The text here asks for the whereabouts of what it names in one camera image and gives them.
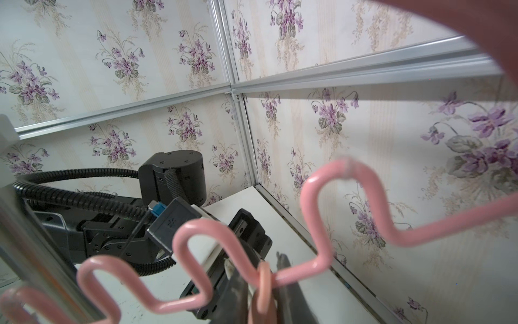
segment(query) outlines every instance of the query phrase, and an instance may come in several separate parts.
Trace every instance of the violet bouquet pattern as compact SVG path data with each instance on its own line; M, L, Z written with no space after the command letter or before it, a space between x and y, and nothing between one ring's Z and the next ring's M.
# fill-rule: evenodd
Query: violet bouquet pattern
M133 149L134 139L112 121L103 126L95 123L88 126L94 134L90 137L89 145L93 146L92 155L95 157L106 156L107 167L133 168L136 164L131 160L137 155Z
M281 104L281 96L264 92L259 95L261 105L266 110L266 121L268 122L268 130L273 134L274 139L279 136L279 121L277 120L277 106Z
M140 47L133 49L135 37L130 36L125 40L120 38L120 33L115 34L109 30L108 34L103 34L97 31L97 40L101 45L100 52L95 55L96 59L101 60L104 66L113 70L113 73L118 78L115 83L122 86L122 92L128 94L129 91L135 94L135 100L142 99L145 91L145 86L141 80L144 76L139 74L138 64L139 58L144 58L144 51ZM105 46L108 43L113 44L109 49Z
M381 266L390 267L386 263L386 259L392 257L386 250L386 242L378 232L378 228L374 223L372 214L370 211L369 201L365 198L365 193L361 193L360 184L356 183L356 191L345 195L345 199L349 201L349 210L351 214L357 217L354 223L354 228L351 227L352 234L356 236L353 241L354 248L360 248L364 250L366 260L363 262L364 266L372 266L378 270ZM398 214L403 218L404 212L416 211L405 203L388 203L390 207L397 210ZM407 222L394 222L400 230L411 229L412 225Z
M347 139L343 134L343 122L345 122L346 114L351 107L358 108L359 95L356 91L349 93L346 90L337 92L336 88L324 88L322 91L316 89L308 96L311 100L313 112L318 114L319 127L315 128L316 133L320 136L319 144L322 148L324 143L330 143L333 157L338 147L342 147L341 139Z
M199 141L203 136L201 125L203 124L198 115L194 114L186 104L183 103L180 108L176 106L167 107L167 111L171 116L167 118L167 126L169 127L169 135L178 135L179 141L177 147L179 149L199 150L203 143Z
M49 153L43 147L37 148L30 143L13 145L8 153L1 157L15 176L40 172L43 167L43 159Z
M304 49L298 43L297 33L304 28L304 20L300 10L300 0L270 0L269 7L270 25L279 26L279 37L275 45L277 47L277 60L279 64L284 62L286 71L297 69L298 52Z
M443 166L425 168L429 181L423 198L439 192L444 175L457 186L442 198L448 215L518 191L517 107L516 102L485 105L463 100L456 91L434 107L434 115L442 118L421 139L432 147L448 147L452 155ZM508 220L500 219L474 231L506 236L507 224Z
M212 158L210 163L219 170L219 176L224 180L232 181L236 178L236 170L234 169L234 160L238 156L237 150L234 149L234 144L226 146L224 143L212 145Z
M180 54L179 64L191 66L187 75L191 89L208 87L216 81L210 75L210 72L215 70L212 59L216 55L202 36L202 33L207 33L207 28L198 23L191 34L187 30L178 32L182 41L176 49Z
M17 46L15 42L10 55L0 52L0 95L17 97L18 103L12 108L24 125L30 121L40 123L57 119L57 114L65 110L51 104L51 100L60 98L53 87L56 78L25 54L32 51L33 45L26 43Z
M257 140L257 159L259 165L257 166L259 171L259 177L261 178L262 184L268 186L270 184L271 177L271 161L270 154L268 153L268 141L267 140Z
M167 22L167 19L160 17L158 14L162 9L164 9L162 0L133 0L132 8L127 13L133 21L135 30L138 29L138 18L140 18L140 26L151 39L151 33L160 34L162 23Z
M248 23L243 17L243 3L241 0L237 2L237 9L232 10L232 22L233 29L232 34L234 36L234 48L239 50L239 65L241 72L247 80L252 79L252 67L254 64L250 60L252 55L252 47L250 46L250 30L248 29Z
M293 177L293 191L295 192L295 198L300 197L300 193L302 192L302 186L309 178L310 172L312 171L312 167L315 167L315 164L312 162L305 162L304 155L300 152L300 150L295 151L295 148L292 147L291 151L291 162L288 163L290 167L290 174Z

